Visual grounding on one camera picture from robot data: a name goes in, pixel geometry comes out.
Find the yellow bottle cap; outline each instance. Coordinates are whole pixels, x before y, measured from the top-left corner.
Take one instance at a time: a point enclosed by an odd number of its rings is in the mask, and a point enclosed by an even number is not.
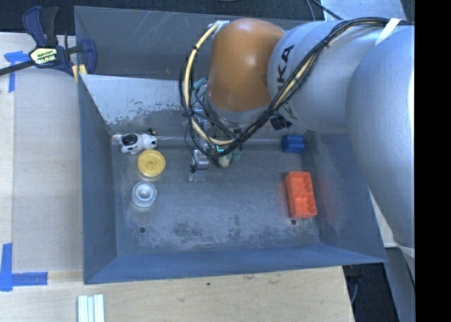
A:
[[[159,151],[153,149],[144,150],[138,157],[138,169],[146,177],[156,177],[163,171],[165,166],[166,161],[163,154]]]

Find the orange lego brick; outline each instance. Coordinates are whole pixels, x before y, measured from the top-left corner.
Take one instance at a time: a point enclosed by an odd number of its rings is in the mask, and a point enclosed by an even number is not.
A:
[[[285,177],[291,218],[316,215],[316,203],[309,172],[289,172]]]

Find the blue clamp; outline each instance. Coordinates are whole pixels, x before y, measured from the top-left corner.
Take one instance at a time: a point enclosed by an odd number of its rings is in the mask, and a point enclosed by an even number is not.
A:
[[[13,244],[3,245],[0,270],[0,291],[10,292],[13,287],[47,285],[47,272],[12,273]]]
[[[97,51],[92,39],[83,39],[80,46],[64,49],[58,45],[54,33],[54,20],[58,8],[41,8],[35,6],[23,15],[23,25],[34,39],[36,48],[30,52],[30,58],[38,68],[52,68],[73,75],[73,62],[70,54],[83,52],[85,67],[88,73],[93,73],[97,66]]]
[[[304,137],[301,135],[284,135],[281,144],[285,153],[300,153],[305,149]]]

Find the blue tape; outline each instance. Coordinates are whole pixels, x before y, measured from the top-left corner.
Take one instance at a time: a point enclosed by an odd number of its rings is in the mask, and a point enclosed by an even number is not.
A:
[[[13,256],[12,243],[4,244],[1,255],[0,291],[10,292],[13,290],[13,275],[11,274],[11,261]]]
[[[0,291],[10,292],[13,287],[47,285],[47,272],[12,273],[13,244],[3,245],[0,270]]]
[[[30,57],[28,54],[24,53],[23,51],[13,51],[12,53],[6,53],[5,58],[7,61],[11,63],[11,65],[15,65],[16,63],[22,63],[24,61],[29,61]],[[14,92],[16,89],[16,74],[10,73],[9,74],[9,87],[8,92]]]

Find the clamp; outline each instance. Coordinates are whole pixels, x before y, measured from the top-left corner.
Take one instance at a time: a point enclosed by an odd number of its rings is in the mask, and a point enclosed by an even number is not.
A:
[[[36,66],[37,68],[51,68],[76,77],[75,64],[70,55],[84,54],[84,67],[88,74],[92,74],[97,65],[97,50],[92,39],[82,39],[80,45],[69,48],[58,45],[54,32],[54,21],[59,8],[41,8],[35,6],[23,15],[23,25],[34,39],[36,47],[28,54],[29,61],[17,63],[0,69],[0,75],[13,73],[18,70]]]

